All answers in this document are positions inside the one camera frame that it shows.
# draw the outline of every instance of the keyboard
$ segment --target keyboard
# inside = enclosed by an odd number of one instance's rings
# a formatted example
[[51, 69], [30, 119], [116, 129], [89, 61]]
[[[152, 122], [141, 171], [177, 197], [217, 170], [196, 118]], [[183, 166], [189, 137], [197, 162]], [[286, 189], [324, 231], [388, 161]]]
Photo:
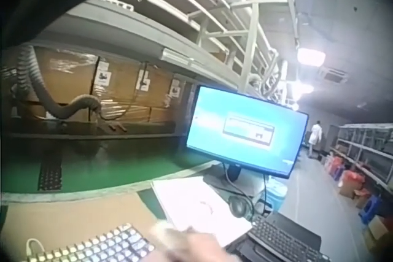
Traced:
[[88, 241], [29, 256], [27, 261], [138, 262], [153, 250], [154, 246], [147, 239], [130, 224], [125, 224]]
[[262, 216], [253, 222], [248, 233], [258, 245], [271, 252], [283, 262], [329, 262], [328, 256], [308, 247], [287, 234]]

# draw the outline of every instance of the computer mouse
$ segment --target computer mouse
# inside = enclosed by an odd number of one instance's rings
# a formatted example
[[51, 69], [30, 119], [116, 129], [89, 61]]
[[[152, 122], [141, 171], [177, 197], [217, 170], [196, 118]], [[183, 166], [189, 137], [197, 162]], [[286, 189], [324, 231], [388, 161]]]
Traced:
[[237, 218], [244, 217], [247, 212], [247, 201], [239, 196], [230, 196], [228, 198], [229, 209], [233, 216]]

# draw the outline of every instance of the corrugated hose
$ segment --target corrugated hose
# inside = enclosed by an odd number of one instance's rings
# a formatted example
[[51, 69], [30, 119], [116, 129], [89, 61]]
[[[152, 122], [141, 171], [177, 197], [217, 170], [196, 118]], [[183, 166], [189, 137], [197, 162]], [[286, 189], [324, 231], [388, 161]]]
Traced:
[[74, 98], [67, 106], [60, 106], [53, 100], [45, 87], [44, 79], [37, 62], [36, 52], [31, 45], [22, 45], [17, 65], [17, 97], [26, 96], [29, 92], [30, 79], [39, 101], [45, 110], [59, 120], [65, 120], [82, 109], [90, 109], [101, 116], [101, 102], [93, 95], [82, 94]]

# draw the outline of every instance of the black keyboard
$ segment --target black keyboard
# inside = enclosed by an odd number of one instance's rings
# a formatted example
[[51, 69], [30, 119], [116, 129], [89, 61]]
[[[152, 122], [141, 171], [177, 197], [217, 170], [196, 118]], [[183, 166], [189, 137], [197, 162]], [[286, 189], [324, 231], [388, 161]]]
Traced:
[[261, 247], [267, 249], [283, 262], [329, 262], [329, 257], [308, 247], [287, 234], [262, 216], [256, 218], [248, 233]]

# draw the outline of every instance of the paper document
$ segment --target paper document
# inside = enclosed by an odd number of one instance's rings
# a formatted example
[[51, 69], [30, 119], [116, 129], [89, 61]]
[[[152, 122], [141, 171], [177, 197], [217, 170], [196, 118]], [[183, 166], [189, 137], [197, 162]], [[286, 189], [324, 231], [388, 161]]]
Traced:
[[193, 227], [214, 234], [225, 247], [252, 227], [245, 218], [234, 217], [228, 204], [202, 177], [156, 180], [152, 187], [168, 221], [180, 231]]

